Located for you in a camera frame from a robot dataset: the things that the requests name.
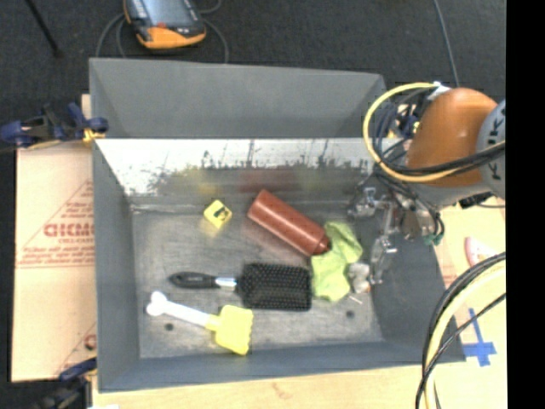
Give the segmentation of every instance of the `blue clamp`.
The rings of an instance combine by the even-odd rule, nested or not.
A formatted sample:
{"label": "blue clamp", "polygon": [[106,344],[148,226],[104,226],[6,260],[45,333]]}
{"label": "blue clamp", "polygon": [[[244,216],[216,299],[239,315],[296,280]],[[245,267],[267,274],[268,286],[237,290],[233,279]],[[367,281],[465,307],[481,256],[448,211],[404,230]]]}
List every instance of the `blue clamp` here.
{"label": "blue clamp", "polygon": [[86,140],[92,135],[104,135],[109,125],[104,118],[86,119],[76,103],[68,105],[69,120],[61,120],[46,104],[39,115],[18,120],[0,128],[0,138],[16,147],[28,148],[51,141]]}

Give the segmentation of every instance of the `cardboard sheet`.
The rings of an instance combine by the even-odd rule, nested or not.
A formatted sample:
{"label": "cardboard sheet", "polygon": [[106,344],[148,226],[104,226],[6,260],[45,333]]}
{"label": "cardboard sheet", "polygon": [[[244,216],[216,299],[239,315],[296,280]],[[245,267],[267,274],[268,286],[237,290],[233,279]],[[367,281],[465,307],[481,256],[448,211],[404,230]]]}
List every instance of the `cardboard sheet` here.
{"label": "cardboard sheet", "polygon": [[56,378],[95,355],[91,150],[17,154],[11,379]]}

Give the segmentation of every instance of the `yellow cube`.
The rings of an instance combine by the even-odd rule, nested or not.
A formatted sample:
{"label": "yellow cube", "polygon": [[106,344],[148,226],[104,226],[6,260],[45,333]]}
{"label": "yellow cube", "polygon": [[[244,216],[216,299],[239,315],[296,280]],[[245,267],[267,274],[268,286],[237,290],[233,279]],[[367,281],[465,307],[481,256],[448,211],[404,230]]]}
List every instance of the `yellow cube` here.
{"label": "yellow cube", "polygon": [[215,200],[204,210],[204,218],[216,228],[222,227],[232,217],[232,212],[220,201]]}

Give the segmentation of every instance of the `yellow cable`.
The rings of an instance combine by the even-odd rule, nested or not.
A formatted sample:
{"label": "yellow cable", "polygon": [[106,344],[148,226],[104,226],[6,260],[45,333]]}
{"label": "yellow cable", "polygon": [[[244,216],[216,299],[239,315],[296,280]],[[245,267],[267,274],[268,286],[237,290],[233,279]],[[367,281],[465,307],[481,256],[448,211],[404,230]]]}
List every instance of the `yellow cable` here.
{"label": "yellow cable", "polygon": [[369,137],[369,124],[370,124],[371,118],[372,118],[373,114],[376,112],[376,109],[378,109],[378,107],[384,101],[386,101],[387,99],[389,99],[390,97],[392,97],[392,96],[394,96],[396,94],[399,94],[399,93],[404,92],[404,91],[408,91],[410,89],[424,89],[424,88],[434,88],[434,87],[439,87],[439,84],[431,84],[431,83],[427,83],[427,82],[416,82],[416,83],[413,83],[413,84],[405,84],[405,85],[398,86],[398,87],[396,87],[394,89],[390,89],[388,92],[384,93],[378,99],[376,99],[376,101],[371,105],[371,107],[369,108],[369,110],[365,114],[364,122],[362,124],[362,127],[363,127],[363,134],[364,134],[364,142],[365,142],[365,145],[367,146],[367,150],[369,151],[371,157],[375,160],[375,162],[377,162],[379,164],[379,166],[385,172],[387,172],[390,176],[395,177],[396,179],[399,179],[401,181],[407,181],[407,182],[412,182],[412,183],[425,183],[425,182],[428,182],[428,181],[435,181],[435,180],[438,180],[438,179],[440,179],[442,177],[446,177],[446,176],[448,176],[450,174],[456,173],[461,168],[461,167],[458,167],[458,168],[454,168],[454,169],[451,169],[451,170],[445,170],[445,171],[440,171],[440,172],[437,172],[437,173],[427,174],[427,175],[424,175],[424,176],[407,176],[407,175],[398,173],[397,171],[392,170],[391,168],[386,166],[382,162],[381,157],[375,152],[375,149],[373,148],[373,144],[372,144],[372,142],[370,140],[370,137]]}
{"label": "yellow cable", "polygon": [[[454,299],[449,303],[449,305],[441,313],[437,325],[433,330],[433,334],[430,338],[429,348],[426,354],[426,368],[429,365],[429,362],[435,356],[435,353],[439,349],[441,341],[443,339],[443,334],[445,329],[450,323],[450,319],[454,316],[456,311],[465,303],[468,297],[475,292],[478,288],[482,287],[484,284],[494,280],[498,277],[505,275],[506,273],[506,262],[500,261],[495,264],[493,267],[484,271],[479,277],[477,277],[471,284],[469,284],[464,290],[454,297]],[[432,400],[433,395],[433,373],[429,375],[429,378],[426,383],[426,388],[424,389],[424,397],[426,401],[426,408],[436,408],[434,404],[434,399]]]}

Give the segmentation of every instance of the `red bottle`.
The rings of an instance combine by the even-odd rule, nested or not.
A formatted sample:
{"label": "red bottle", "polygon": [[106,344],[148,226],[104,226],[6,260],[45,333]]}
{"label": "red bottle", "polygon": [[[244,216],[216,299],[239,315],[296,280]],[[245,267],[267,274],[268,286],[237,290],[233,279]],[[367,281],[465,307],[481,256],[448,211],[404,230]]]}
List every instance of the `red bottle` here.
{"label": "red bottle", "polygon": [[306,256],[319,255],[330,249],[330,239],[322,226],[266,189],[257,194],[247,216]]}

